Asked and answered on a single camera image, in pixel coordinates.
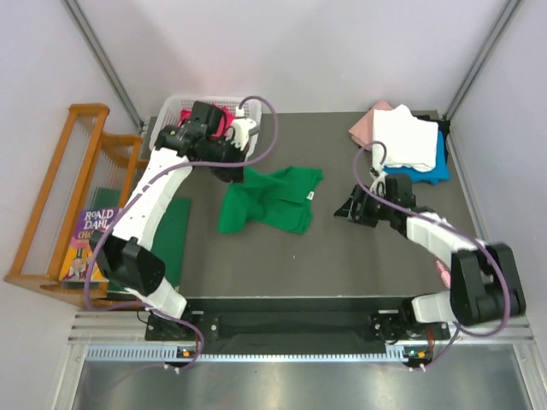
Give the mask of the green t shirt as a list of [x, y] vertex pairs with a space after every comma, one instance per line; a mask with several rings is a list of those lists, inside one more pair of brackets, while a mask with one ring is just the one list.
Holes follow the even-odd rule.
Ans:
[[230, 184], [221, 205], [217, 229], [239, 233], [250, 222], [304, 234], [313, 219], [312, 201], [324, 179], [319, 168], [286, 167], [259, 173], [247, 167], [242, 183]]

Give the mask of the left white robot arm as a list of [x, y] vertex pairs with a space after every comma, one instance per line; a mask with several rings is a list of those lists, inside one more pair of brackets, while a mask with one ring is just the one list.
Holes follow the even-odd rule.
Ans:
[[196, 162], [220, 180], [243, 179], [241, 162], [259, 132], [257, 122], [237, 107], [232, 121], [221, 108], [196, 101], [189, 119], [166, 125], [157, 134], [143, 176], [129, 202], [105, 232], [94, 231], [90, 245], [101, 274], [167, 315], [164, 328], [173, 337], [188, 337], [194, 319], [185, 313], [187, 300], [168, 282], [165, 263], [152, 252], [156, 230], [177, 189]]

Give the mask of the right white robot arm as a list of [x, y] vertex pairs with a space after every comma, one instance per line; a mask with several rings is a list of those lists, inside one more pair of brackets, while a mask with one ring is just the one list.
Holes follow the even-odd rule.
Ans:
[[403, 301], [398, 324], [405, 336], [420, 337], [430, 324], [473, 326], [525, 314], [526, 299], [512, 249], [505, 243], [468, 237], [431, 208], [417, 205], [408, 175], [383, 174], [367, 189], [355, 185], [334, 215], [371, 228], [386, 221], [448, 269], [448, 290]]

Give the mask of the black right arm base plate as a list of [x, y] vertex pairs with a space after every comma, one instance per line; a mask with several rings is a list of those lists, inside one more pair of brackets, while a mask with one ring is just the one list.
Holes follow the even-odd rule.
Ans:
[[400, 341], [448, 341], [450, 330], [444, 323], [415, 324], [407, 321], [398, 311], [377, 311], [370, 316], [371, 330], [381, 341], [395, 344]]

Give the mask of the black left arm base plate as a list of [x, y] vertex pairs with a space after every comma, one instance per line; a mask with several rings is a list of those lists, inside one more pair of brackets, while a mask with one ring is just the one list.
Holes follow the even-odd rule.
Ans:
[[[216, 339], [220, 329], [219, 318], [203, 311], [184, 313], [182, 319], [194, 325], [205, 338]], [[198, 334], [187, 326], [157, 316], [154, 313], [147, 319], [144, 339], [154, 342], [190, 341], [199, 339]]]

